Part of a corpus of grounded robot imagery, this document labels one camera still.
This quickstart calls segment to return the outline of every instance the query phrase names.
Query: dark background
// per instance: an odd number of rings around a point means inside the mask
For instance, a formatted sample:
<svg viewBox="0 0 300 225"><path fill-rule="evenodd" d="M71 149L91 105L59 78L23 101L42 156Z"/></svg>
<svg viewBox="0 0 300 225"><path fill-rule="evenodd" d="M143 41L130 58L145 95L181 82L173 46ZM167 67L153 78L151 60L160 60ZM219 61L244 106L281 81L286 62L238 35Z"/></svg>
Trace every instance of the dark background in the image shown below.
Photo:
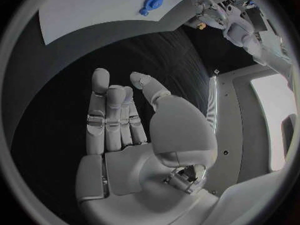
<svg viewBox="0 0 300 225"><path fill-rule="evenodd" d="M23 0L0 0L0 11L1 11L1 24L0 33L4 31L5 26L9 22L11 16L15 10L22 3ZM278 0L278 2L285 9L290 19L294 22L297 29L300 27L300 0ZM0 180L0 189L2 191L1 202L2 202L2 221L6 223L14 224L34 224L28 216L19 207L13 196L10 194L3 179ZM297 180L294 188L287 196L283 204L278 210L270 217L267 225L296 225L299 224L299 213L300 213L300 179Z"/></svg>

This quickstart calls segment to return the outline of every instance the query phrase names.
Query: white panel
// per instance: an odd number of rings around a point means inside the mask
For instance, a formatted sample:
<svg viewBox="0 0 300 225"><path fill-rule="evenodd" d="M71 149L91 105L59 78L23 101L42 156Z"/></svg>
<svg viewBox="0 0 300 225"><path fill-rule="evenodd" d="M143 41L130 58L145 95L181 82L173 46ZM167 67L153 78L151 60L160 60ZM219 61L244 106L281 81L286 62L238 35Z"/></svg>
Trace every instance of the white panel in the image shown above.
<svg viewBox="0 0 300 225"><path fill-rule="evenodd" d="M139 13L145 0L47 0L39 9L45 44L73 31L101 23L124 20L159 21L182 0L164 0L161 7Z"/></svg>
<svg viewBox="0 0 300 225"><path fill-rule="evenodd" d="M259 98L267 123L270 169L278 171L285 164L281 124L290 114L297 114L295 97L281 74L253 79L251 85Z"/></svg>

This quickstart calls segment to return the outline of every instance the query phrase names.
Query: white surface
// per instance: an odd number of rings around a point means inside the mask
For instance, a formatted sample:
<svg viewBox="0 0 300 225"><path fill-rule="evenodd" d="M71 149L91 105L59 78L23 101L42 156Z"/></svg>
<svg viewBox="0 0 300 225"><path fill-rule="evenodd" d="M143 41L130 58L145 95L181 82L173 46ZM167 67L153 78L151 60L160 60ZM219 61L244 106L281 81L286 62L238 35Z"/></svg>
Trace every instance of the white surface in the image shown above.
<svg viewBox="0 0 300 225"><path fill-rule="evenodd" d="M297 114L295 97L288 88L287 80L280 74L253 79L251 85L260 101L268 128L269 166L272 171L278 171L285 164L281 124L290 114Z"/></svg>
<svg viewBox="0 0 300 225"><path fill-rule="evenodd" d="M101 23L124 20L159 21L182 0L164 0L161 7L139 13L145 0L47 0L39 9L45 44L73 31Z"/></svg>

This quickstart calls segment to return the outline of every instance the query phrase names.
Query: gray floor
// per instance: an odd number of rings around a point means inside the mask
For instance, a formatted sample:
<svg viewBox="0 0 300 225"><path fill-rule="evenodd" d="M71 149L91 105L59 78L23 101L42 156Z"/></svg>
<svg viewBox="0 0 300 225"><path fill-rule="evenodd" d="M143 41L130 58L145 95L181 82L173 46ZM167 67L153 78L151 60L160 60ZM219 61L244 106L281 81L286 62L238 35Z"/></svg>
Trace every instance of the gray floor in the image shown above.
<svg viewBox="0 0 300 225"><path fill-rule="evenodd" d="M269 172L268 133L250 80L273 73L256 64L217 77L218 159L205 185L217 196L236 183Z"/></svg>

